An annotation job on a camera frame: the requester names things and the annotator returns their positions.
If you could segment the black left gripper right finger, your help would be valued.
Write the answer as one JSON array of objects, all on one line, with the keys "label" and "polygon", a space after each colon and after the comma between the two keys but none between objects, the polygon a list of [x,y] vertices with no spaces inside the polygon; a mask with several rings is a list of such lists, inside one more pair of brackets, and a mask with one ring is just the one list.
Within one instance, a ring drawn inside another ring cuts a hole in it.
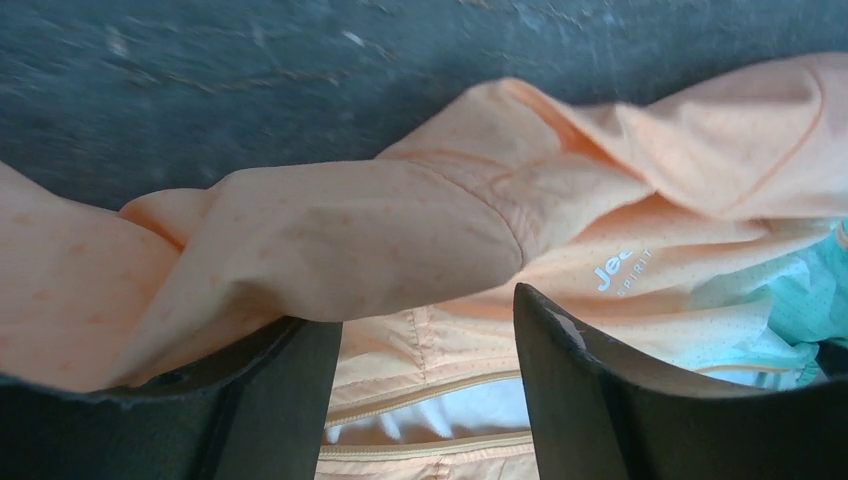
[{"label": "black left gripper right finger", "polygon": [[543,479],[843,479],[847,380],[770,391],[678,368],[514,290]]}]

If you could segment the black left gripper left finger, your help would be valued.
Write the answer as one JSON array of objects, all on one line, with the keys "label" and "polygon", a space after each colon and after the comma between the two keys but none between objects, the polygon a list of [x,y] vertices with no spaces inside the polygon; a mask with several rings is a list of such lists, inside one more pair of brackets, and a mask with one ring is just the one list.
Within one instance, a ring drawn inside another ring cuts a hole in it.
[{"label": "black left gripper left finger", "polygon": [[311,479],[342,328],[284,318],[139,387],[1,379],[5,479]]}]

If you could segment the orange and teal jacket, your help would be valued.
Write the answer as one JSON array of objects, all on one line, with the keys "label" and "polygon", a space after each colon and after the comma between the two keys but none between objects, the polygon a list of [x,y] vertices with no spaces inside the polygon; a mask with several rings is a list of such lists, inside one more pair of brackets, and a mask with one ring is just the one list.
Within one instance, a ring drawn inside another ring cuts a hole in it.
[{"label": "orange and teal jacket", "polygon": [[847,341],[847,57],[647,106],[475,86],[368,161],[110,211],[1,169],[1,370],[140,385],[286,316],[343,326],[321,479],[533,479],[512,298],[784,389]]}]

